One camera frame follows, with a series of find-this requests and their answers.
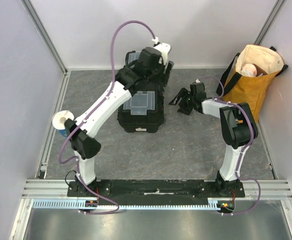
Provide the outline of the black plastic toolbox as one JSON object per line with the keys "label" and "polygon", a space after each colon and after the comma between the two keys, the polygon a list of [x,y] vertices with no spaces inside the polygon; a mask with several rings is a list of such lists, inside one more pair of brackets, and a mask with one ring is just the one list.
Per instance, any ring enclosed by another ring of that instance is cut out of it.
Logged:
{"label": "black plastic toolbox", "polygon": [[165,86],[153,80],[160,65],[165,64],[161,53],[151,47],[144,48],[134,60],[128,61],[134,54],[135,51],[127,53],[125,66],[115,75],[115,80],[132,94],[118,108],[117,120],[127,133],[155,133],[165,122]]}

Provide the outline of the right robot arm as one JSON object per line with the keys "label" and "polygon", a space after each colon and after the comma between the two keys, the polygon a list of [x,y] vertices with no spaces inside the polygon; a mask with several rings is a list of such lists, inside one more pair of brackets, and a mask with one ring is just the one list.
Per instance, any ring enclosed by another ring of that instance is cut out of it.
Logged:
{"label": "right robot arm", "polygon": [[178,112],[189,115],[193,110],[220,119],[226,152],[214,181],[200,180],[199,193],[204,198],[243,198],[245,191],[240,181],[244,156],[258,136],[258,129],[246,102],[234,104],[208,98],[205,85],[197,80],[190,88],[182,88],[169,103],[178,105]]}

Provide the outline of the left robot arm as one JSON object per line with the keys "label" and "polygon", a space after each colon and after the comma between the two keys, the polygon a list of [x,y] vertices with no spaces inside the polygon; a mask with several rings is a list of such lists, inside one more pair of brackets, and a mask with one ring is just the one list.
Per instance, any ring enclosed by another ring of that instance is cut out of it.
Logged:
{"label": "left robot arm", "polygon": [[75,120],[65,121],[78,166],[78,190],[84,196],[91,196],[96,190],[94,161],[101,144],[95,136],[108,118],[136,93],[142,91],[146,84],[166,82],[166,75],[173,66],[173,62],[168,60],[170,51],[171,46],[167,43],[144,48],[138,59],[126,64],[116,73],[115,81],[85,113]]}

